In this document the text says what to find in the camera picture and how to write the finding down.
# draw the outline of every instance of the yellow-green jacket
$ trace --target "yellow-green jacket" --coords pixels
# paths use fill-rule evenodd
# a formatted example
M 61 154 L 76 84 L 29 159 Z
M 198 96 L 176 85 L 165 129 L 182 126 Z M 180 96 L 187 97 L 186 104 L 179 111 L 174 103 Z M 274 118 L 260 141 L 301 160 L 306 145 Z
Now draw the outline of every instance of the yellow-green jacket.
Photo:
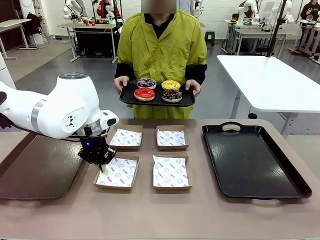
M 143 13 L 133 15 L 123 25 L 118 63 L 131 66 L 137 80 L 185 83 L 186 67 L 205 65 L 206 57 L 207 46 L 199 21 L 179 9 L 159 39 Z M 137 119 L 188 119 L 192 109 L 134 105 L 133 114 Z

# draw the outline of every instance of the tray handle hole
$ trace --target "tray handle hole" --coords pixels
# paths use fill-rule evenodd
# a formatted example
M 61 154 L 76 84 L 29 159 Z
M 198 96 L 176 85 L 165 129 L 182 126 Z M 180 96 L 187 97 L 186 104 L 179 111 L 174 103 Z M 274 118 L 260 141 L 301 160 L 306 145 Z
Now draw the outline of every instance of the tray handle hole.
M 240 126 L 229 124 L 222 127 L 222 130 L 225 132 L 240 132 Z

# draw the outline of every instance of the yellow frosted donut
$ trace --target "yellow frosted donut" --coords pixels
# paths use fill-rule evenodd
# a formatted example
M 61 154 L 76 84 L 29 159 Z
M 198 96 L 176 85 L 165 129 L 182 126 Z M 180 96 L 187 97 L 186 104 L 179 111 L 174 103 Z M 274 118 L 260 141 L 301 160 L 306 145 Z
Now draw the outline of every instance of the yellow frosted donut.
M 170 90 L 170 89 L 179 90 L 181 87 L 181 84 L 177 81 L 174 81 L 174 80 L 167 80 L 167 81 L 164 81 L 161 84 L 161 86 L 164 90 Z

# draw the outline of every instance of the hand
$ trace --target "hand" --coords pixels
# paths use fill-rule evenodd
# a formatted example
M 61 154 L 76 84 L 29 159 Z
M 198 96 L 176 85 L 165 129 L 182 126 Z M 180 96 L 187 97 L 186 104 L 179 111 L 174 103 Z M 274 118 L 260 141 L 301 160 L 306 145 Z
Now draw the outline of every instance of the hand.
M 122 88 L 127 86 L 128 82 L 129 82 L 129 77 L 127 76 L 117 77 L 113 83 L 116 92 L 120 94 L 122 91 Z
M 201 93 L 201 85 L 196 80 L 187 80 L 185 83 L 185 90 L 192 89 L 194 97 L 198 97 Z

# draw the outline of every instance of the black stool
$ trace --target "black stool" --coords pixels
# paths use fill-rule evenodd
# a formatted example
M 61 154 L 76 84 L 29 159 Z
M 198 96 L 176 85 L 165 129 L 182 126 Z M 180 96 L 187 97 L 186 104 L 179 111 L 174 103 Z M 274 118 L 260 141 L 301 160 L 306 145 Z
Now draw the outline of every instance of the black stool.
M 207 44 L 211 43 L 211 47 L 213 47 L 213 45 L 215 45 L 215 35 L 216 35 L 215 31 L 206 31 L 205 32 L 204 40 Z

